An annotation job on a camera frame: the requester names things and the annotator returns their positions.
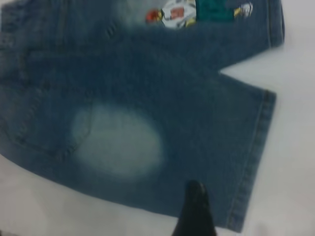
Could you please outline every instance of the cartoon patch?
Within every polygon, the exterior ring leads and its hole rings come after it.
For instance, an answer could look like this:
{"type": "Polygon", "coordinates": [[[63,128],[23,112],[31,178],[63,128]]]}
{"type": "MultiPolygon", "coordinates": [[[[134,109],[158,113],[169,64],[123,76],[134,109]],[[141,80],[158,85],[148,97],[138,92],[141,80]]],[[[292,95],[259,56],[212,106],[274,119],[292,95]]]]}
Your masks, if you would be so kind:
{"type": "Polygon", "coordinates": [[[252,10],[251,2],[226,8],[225,0],[170,0],[162,9],[149,11],[146,22],[162,21],[168,28],[179,29],[199,21],[232,22],[237,17],[249,17],[252,10]]]}

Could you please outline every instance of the faded patch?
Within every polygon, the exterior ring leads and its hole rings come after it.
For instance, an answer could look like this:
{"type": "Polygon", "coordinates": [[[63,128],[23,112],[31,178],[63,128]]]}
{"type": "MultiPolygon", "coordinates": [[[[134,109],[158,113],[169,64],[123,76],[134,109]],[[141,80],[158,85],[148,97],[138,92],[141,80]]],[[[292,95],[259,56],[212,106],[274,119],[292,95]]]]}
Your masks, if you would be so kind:
{"type": "MultiPolygon", "coordinates": [[[[80,110],[73,122],[72,135],[82,129],[80,110]]],[[[159,133],[140,113],[117,106],[93,108],[91,133],[77,150],[76,157],[95,171],[135,180],[157,171],[163,163],[159,133]]]]}
{"type": "Polygon", "coordinates": [[[118,0],[114,4],[119,20],[128,28],[145,25],[146,14],[154,8],[162,8],[168,0],[118,0]]]}

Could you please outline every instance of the white surface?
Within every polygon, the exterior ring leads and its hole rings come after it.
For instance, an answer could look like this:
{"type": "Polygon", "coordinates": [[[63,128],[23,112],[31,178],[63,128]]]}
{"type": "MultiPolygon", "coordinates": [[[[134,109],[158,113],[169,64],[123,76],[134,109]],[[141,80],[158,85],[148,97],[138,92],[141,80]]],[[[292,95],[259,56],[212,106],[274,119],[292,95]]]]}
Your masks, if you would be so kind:
{"type": "MultiPolygon", "coordinates": [[[[283,7],[285,45],[224,70],[278,94],[244,236],[315,235],[315,2],[284,0],[283,7]]],[[[175,224],[79,194],[0,156],[0,229],[21,236],[169,236],[175,224]]],[[[227,235],[235,234],[220,231],[227,235]]]]}

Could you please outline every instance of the denim shorts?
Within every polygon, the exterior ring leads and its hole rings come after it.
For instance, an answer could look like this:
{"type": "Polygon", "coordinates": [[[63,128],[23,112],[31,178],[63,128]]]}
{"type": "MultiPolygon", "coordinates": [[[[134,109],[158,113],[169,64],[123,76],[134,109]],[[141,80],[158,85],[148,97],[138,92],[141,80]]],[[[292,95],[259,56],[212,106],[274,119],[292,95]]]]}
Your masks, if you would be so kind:
{"type": "Polygon", "coordinates": [[[284,41],[280,0],[250,1],[6,4],[0,154],[84,194],[171,216],[195,179],[215,225],[240,232],[276,95],[219,70],[284,41]]]}

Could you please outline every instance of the back pocket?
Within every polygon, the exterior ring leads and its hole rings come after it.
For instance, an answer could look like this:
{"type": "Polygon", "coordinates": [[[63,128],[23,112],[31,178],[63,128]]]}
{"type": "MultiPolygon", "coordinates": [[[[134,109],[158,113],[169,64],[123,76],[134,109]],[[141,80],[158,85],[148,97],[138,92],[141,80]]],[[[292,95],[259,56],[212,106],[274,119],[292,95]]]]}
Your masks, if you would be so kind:
{"type": "Polygon", "coordinates": [[[73,154],[91,128],[93,93],[51,86],[48,81],[22,89],[1,88],[2,133],[14,143],[58,160],[73,154]],[[73,116],[84,108],[80,127],[71,132],[73,116]]]}

